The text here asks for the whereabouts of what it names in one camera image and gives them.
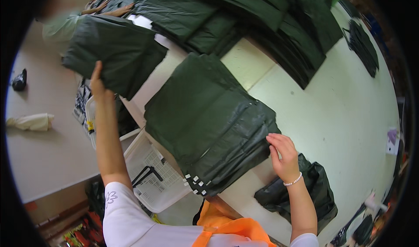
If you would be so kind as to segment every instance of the orange object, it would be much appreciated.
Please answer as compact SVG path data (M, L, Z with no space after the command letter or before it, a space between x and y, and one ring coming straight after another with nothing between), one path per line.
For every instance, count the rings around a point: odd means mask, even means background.
M36 202L32 201L29 203L25 203L24 205L26 211L34 211L38 208L38 206L36 205Z
M76 236L77 240L83 244L83 246L90 246L90 241L87 240L79 231L75 231L74 235Z
M99 215L93 211L88 212L90 218L92 219L92 221L97 225L97 227L100 230L103 230L102 228L102 222L101 222L101 218L99 217Z
M204 202L201 216L196 224L203 226L204 229L192 247L207 246L212 234L216 233L237 234L243 237L249 237L252 241L264 241L268 244L268 247L276 246L269 240L269 236L265 233L262 226L254 219L240 218L232 220L224 216L208 201Z

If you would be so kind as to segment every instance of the woman's hand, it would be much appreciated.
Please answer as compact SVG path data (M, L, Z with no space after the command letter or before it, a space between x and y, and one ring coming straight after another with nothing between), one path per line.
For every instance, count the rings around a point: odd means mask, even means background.
M128 13L132 9L133 6L134 6L134 3L123 6L123 7L120 7L118 9L116 9L115 11L111 11L111 12L107 12L107 13L103 13L103 14L108 14L108 15L120 17L120 16Z
M294 143L288 136L269 134L266 140L271 144L272 166L276 174L285 182L294 182L300 176L298 168L298 153Z
M108 5L109 1L110 0L106 0L106 1L102 2L98 7L96 7L95 8L96 9L96 12L98 12L98 11L102 10L103 8L105 8Z
M103 85L101 80L102 61L97 61L95 69L93 70L90 88L92 90L93 99L97 103L112 102L114 103L115 95L111 90L108 90Z

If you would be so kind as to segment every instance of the white table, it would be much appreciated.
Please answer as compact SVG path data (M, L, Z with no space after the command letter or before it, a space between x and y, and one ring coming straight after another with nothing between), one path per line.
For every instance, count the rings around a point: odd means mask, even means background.
M337 4L332 13L341 27L349 28L349 15ZM144 17L135 24L150 27ZM380 200L389 189L395 156L385 154L389 127L397 127L398 108L392 80L374 38L362 24L377 50L380 70L370 77L346 40L327 53L327 59L305 90L274 61L242 39L221 60L254 98L276 112L276 123L290 136L296 149L310 162L324 166L334 193L338 215L318 235L324 246L349 221L365 198L375 191ZM163 86L186 53L161 35L156 40L169 48L134 98L124 101L144 127L144 105ZM270 159L248 171L219 196L245 217L258 221L266 232L289 245L291 225L278 213L264 209L253 198L275 174Z

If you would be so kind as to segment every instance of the white t-shirt sleeve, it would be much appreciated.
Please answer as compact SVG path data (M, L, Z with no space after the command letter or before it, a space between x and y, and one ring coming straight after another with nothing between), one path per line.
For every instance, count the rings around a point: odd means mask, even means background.
M138 204L132 189L119 182L105 188L103 236L108 247L132 246L156 223Z
M301 234L291 242L290 247L318 247L317 236L312 233Z

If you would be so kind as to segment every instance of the woman's arm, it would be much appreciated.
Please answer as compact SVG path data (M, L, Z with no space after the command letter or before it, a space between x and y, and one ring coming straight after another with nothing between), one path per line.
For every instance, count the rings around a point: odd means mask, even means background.
M132 189L119 141L115 97L112 91L103 86L101 70L102 62L97 61L91 77L91 89L96 103L96 157L99 172L105 186L110 182L120 182Z
M98 12L98 11L102 10L103 8L105 8L105 7L106 7L106 5L109 3L109 1L110 1L110 0L106 0L106 1L104 1L103 3L101 3L101 4L100 4L98 7L96 7L96 8L83 10L83 11L81 11L81 15L84 15L84 14L93 14L93 13Z
M271 144L272 166L276 174L285 182L294 182L299 176L298 153L294 143L285 135L269 134L266 140ZM287 186L291 208L291 242L305 233L317 235L317 215L313 201L308 194L304 179Z

